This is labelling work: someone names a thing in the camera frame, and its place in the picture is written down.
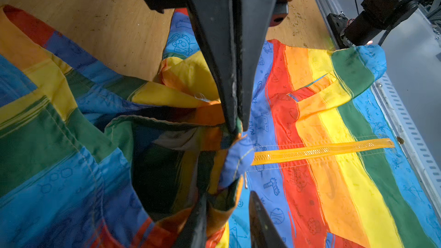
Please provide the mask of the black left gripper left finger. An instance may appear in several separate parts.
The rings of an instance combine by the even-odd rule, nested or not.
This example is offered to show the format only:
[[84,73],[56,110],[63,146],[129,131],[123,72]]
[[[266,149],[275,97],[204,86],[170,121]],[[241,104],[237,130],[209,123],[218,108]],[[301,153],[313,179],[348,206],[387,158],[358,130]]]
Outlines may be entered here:
[[207,242],[207,194],[199,195],[173,248],[205,248]]

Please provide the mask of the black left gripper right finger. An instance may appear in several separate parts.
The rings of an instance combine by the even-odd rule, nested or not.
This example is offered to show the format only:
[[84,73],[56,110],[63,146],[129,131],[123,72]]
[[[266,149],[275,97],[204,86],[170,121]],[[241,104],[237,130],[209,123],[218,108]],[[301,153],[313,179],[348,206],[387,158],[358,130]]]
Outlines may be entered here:
[[249,220],[252,248],[286,248],[263,203],[254,191],[250,192]]

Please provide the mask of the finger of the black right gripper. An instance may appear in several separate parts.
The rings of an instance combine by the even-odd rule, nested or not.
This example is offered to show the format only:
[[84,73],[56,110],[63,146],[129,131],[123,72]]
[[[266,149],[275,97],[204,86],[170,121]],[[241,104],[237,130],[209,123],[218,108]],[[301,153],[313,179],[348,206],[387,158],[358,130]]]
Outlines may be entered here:
[[233,0],[237,113],[247,131],[254,77],[277,0]]
[[237,130],[237,73],[232,0],[187,0],[191,22],[217,85],[226,126]]

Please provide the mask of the rainbow striped hooded jacket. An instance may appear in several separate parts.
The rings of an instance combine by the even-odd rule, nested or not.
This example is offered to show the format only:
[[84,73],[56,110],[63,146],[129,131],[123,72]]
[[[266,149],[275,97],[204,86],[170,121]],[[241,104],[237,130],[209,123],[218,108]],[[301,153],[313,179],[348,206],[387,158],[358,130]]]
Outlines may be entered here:
[[230,133],[186,9],[158,82],[1,8],[1,246],[165,248],[207,197],[209,248],[251,246],[255,192],[289,248],[438,248],[441,225],[371,86],[376,45],[264,43]]

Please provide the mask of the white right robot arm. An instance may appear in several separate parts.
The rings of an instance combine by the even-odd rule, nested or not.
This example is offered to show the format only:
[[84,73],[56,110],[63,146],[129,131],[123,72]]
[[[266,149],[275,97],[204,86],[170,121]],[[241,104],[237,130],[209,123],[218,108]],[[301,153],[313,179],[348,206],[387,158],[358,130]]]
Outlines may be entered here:
[[[186,8],[196,41],[217,85],[231,133],[247,130],[252,88],[267,30],[287,16],[291,0],[144,0],[149,9]],[[364,45],[406,20],[420,0],[363,0],[362,12],[339,31],[348,46]]]

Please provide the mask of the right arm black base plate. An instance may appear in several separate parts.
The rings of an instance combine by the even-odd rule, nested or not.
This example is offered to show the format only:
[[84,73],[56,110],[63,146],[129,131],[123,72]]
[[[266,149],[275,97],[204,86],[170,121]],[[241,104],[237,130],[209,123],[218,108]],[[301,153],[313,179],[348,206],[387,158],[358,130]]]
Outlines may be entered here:
[[336,43],[336,47],[338,49],[348,48],[348,46],[343,42],[341,35],[346,29],[349,20],[345,16],[329,13],[326,16],[326,21],[328,23],[328,26],[330,27],[331,34]]

